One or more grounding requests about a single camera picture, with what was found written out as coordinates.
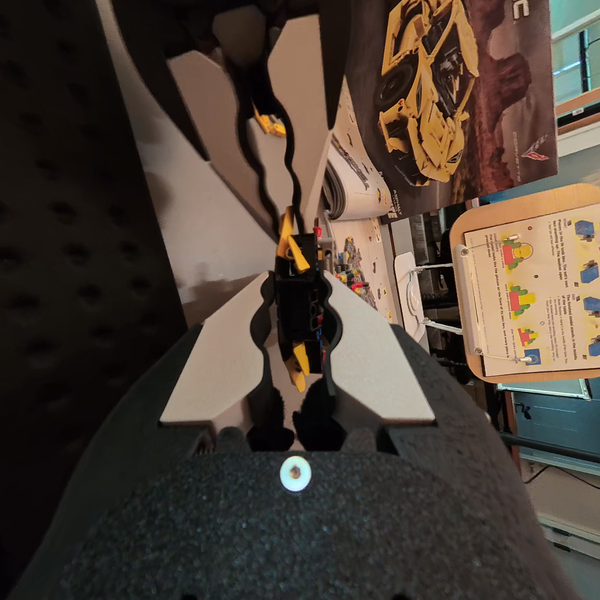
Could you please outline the black dimpled cloth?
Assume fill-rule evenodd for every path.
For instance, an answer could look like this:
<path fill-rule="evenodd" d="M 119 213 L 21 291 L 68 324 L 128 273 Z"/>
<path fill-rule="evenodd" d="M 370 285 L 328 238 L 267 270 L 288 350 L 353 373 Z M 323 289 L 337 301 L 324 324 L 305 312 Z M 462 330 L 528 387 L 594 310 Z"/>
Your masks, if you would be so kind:
<path fill-rule="evenodd" d="M 1 599 L 186 330 L 95 1 L 1 1 Z"/>

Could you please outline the lego instruction booklet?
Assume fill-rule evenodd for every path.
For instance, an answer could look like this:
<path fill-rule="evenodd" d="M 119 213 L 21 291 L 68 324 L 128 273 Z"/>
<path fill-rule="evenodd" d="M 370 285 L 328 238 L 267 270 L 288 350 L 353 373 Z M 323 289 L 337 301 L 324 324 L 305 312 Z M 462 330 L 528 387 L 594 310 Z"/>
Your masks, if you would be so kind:
<path fill-rule="evenodd" d="M 381 218 L 392 207 L 391 192 L 364 146 L 349 85 L 342 81 L 327 152 L 321 203 L 334 238 L 337 273 L 390 323 L 403 325 L 393 261 Z"/>

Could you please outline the pile of yellow Lego pieces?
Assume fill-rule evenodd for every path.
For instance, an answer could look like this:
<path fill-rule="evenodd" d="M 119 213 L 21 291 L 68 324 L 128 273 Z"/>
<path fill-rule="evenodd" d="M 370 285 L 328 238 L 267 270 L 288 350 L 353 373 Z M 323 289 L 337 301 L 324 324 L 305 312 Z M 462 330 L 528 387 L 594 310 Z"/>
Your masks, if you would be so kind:
<path fill-rule="evenodd" d="M 252 102 L 254 120 L 264 134 L 269 134 L 280 139 L 287 138 L 286 127 L 282 120 L 282 108 L 278 103 L 270 106 L 272 112 L 260 112 L 255 102 Z"/>

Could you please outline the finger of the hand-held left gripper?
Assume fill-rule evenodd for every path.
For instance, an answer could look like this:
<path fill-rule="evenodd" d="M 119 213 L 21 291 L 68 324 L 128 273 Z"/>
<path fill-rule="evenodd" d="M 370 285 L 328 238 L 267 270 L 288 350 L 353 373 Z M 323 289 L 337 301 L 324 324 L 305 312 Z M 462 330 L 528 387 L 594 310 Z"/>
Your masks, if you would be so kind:
<path fill-rule="evenodd" d="M 273 218 L 260 198 L 259 175 L 239 141 L 239 104 L 229 75 L 221 65 L 196 50 L 168 59 L 168 67 L 207 151 L 210 166 L 275 241 Z"/>
<path fill-rule="evenodd" d="M 332 136 L 326 115 L 319 16 L 289 20 L 267 67 L 274 94 L 291 122 L 292 170 L 301 191 L 299 211 L 312 232 Z"/>

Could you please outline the partly built lego chassis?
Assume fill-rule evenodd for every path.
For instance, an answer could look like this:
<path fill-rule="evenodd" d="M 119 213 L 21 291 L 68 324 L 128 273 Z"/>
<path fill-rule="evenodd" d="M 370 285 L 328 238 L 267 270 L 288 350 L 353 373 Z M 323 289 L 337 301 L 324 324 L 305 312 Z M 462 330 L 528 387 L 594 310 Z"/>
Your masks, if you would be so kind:
<path fill-rule="evenodd" d="M 325 245 L 321 229 L 295 233 L 292 206 L 280 220 L 275 255 L 277 335 L 292 385 L 306 390 L 311 374 L 330 376 L 330 354 L 341 336 L 341 323 L 329 304 L 331 285 L 325 274 L 334 266 L 333 246 Z"/>

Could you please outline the wooden board with instruction sheet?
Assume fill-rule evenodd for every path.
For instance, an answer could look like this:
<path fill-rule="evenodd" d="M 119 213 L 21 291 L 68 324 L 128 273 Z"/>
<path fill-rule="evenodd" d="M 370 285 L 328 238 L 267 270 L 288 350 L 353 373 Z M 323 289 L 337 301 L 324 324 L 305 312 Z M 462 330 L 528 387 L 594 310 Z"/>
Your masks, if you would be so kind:
<path fill-rule="evenodd" d="M 599 377 L 599 187 L 473 208 L 449 240 L 467 363 L 478 378 Z"/>

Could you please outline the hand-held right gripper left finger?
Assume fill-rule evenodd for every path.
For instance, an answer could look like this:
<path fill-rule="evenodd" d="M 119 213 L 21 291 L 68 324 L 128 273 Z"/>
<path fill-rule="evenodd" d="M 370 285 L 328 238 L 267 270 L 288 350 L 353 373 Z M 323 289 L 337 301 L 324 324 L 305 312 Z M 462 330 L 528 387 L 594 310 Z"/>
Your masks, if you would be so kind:
<path fill-rule="evenodd" d="M 273 329 L 274 293 L 274 273 L 266 271 L 205 320 L 160 416 L 161 425 L 266 424 L 274 404 L 265 348 Z"/>

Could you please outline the lego set box yellow car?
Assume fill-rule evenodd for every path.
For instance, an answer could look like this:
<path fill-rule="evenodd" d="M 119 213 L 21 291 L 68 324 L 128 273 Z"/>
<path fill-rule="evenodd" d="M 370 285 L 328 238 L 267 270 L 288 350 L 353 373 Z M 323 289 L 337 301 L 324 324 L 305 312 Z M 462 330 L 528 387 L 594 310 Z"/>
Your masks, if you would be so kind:
<path fill-rule="evenodd" d="M 383 223 L 558 172 L 548 1 L 352 1 L 346 79 Z"/>

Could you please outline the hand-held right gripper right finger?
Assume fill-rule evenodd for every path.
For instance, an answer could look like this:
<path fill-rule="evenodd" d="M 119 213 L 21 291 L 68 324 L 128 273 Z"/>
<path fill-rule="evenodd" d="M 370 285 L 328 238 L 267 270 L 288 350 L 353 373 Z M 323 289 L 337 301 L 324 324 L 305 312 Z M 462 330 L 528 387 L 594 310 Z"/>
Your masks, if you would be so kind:
<path fill-rule="evenodd" d="M 341 331 L 327 354 L 334 420 L 342 428 L 433 424 L 434 412 L 391 324 L 333 274 L 324 278 Z"/>

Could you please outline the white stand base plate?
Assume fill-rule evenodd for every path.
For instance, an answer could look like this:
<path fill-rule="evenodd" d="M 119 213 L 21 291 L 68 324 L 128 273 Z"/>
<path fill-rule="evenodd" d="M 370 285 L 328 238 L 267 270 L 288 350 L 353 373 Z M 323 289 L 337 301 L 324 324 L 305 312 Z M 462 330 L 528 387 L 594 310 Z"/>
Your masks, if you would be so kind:
<path fill-rule="evenodd" d="M 415 256 L 406 252 L 394 260 L 394 273 L 401 305 L 403 326 L 407 334 L 416 342 L 424 339 L 426 328 L 434 328 L 462 335 L 469 354 L 484 355 L 484 334 L 479 327 L 479 317 L 475 299 L 475 285 L 471 274 L 472 249 L 457 245 L 453 250 L 451 263 L 435 266 L 416 266 Z M 457 285 L 458 308 L 461 327 L 442 325 L 424 315 L 418 275 L 424 271 L 452 268 Z"/>

